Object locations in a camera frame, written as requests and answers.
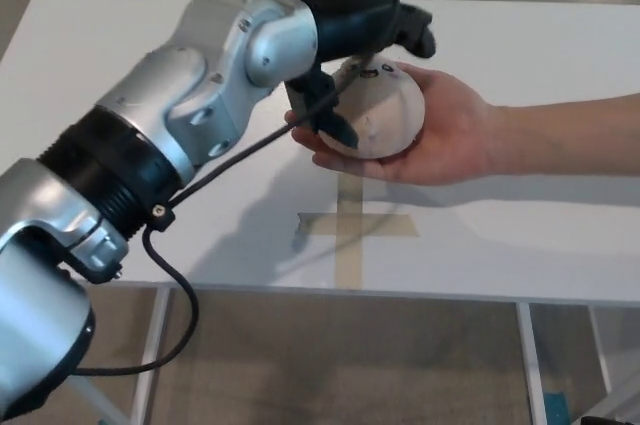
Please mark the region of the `person's bare hand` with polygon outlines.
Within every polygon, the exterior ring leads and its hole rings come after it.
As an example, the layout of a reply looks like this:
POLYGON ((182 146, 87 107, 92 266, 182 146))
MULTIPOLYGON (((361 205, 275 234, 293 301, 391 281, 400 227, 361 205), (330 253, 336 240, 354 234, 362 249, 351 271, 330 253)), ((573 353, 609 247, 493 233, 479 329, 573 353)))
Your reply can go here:
POLYGON ((387 182, 447 185, 492 172, 497 136, 509 110, 489 104, 445 72, 407 63, 399 68, 416 82, 428 106, 426 122, 408 149, 385 159, 351 158, 301 126, 292 130, 293 140, 313 153, 312 162, 319 167, 387 182))

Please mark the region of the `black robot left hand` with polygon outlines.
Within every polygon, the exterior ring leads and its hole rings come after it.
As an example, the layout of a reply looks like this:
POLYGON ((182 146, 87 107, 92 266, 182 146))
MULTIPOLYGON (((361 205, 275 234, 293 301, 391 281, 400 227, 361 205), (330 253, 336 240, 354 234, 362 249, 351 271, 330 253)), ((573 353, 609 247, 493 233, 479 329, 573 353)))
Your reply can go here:
POLYGON ((300 0, 312 12, 317 52, 311 69, 285 82, 292 110, 312 132, 355 151, 356 129, 337 108, 346 92, 372 69, 375 54, 399 45, 429 59, 436 53, 432 14, 395 0, 300 0))

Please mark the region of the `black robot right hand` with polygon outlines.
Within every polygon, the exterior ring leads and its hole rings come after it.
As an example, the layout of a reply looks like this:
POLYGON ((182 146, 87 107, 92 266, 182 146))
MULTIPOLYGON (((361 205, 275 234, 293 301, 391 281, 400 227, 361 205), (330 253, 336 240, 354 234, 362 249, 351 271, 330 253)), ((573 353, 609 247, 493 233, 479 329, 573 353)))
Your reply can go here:
POLYGON ((617 409, 606 409, 603 406, 592 407, 585 412, 578 420, 577 424, 638 424, 639 404, 632 404, 617 409))

